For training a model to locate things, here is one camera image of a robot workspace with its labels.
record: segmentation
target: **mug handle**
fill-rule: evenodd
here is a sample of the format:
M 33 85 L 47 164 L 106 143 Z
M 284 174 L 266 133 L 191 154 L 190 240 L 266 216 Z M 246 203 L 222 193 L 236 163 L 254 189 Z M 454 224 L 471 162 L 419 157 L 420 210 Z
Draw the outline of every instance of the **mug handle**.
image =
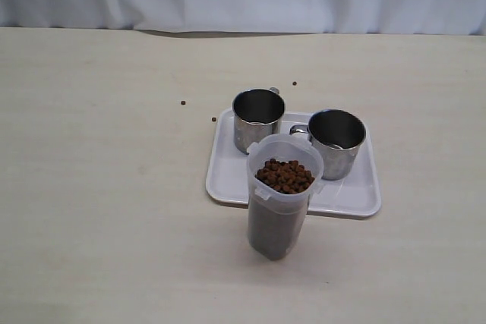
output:
M 293 134 L 296 134 L 296 133 L 305 133 L 305 134 L 308 135 L 308 139 L 309 139 L 309 126 L 306 125 L 306 124 L 292 125 L 292 127 L 290 128 L 289 134 L 292 136 Z

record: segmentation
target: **white tray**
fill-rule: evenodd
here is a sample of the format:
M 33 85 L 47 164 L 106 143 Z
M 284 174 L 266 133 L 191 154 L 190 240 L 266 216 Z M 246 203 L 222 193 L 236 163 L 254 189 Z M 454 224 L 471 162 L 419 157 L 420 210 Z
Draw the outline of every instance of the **white tray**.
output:
M 233 144 L 234 117 L 231 108 L 219 116 L 207 170 L 206 190 L 223 205 L 247 206 L 246 155 Z M 305 124 L 310 117 L 311 114 L 307 113 L 286 112 L 280 132 L 288 133 L 292 125 Z M 296 136 L 306 138 L 305 134 Z M 308 213 L 365 218 L 376 214 L 380 207 L 381 195 L 373 147 L 366 127 L 366 141 L 361 145 L 349 175 L 339 181 L 325 181 L 322 191 L 312 197 Z

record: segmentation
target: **stainless steel cup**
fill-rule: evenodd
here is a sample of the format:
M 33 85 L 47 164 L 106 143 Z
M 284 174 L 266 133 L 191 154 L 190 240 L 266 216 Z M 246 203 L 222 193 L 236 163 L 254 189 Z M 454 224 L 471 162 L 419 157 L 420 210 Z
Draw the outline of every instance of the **stainless steel cup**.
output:
M 233 100 L 235 113 L 234 143 L 244 154 L 253 143 L 279 133 L 286 105 L 279 90 L 252 89 L 239 93 Z
M 322 156 L 324 180 L 345 178 L 366 138 L 363 123 L 354 115 L 338 109 L 317 112 L 308 124 L 294 125 L 289 133 L 308 134 L 312 146 Z

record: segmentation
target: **clear plastic container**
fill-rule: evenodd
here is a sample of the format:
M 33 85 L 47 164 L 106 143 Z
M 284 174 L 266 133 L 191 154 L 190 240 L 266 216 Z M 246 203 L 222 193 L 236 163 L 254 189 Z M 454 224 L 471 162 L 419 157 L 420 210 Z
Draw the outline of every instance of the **clear plastic container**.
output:
M 265 137 L 251 144 L 248 152 L 248 240 L 269 260 L 280 260 L 295 246 L 311 196 L 323 187 L 323 160 L 307 140 L 288 134 Z M 298 160 L 315 180 L 302 193 L 279 193 L 255 177 L 269 159 Z

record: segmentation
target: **kibble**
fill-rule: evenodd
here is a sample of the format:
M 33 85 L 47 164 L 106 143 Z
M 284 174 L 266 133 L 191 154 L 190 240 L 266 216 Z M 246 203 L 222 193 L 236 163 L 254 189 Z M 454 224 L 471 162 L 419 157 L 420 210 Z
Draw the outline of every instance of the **kibble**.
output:
M 278 161 L 269 159 L 255 177 L 279 193 L 303 193 L 314 182 L 312 172 L 299 161 Z

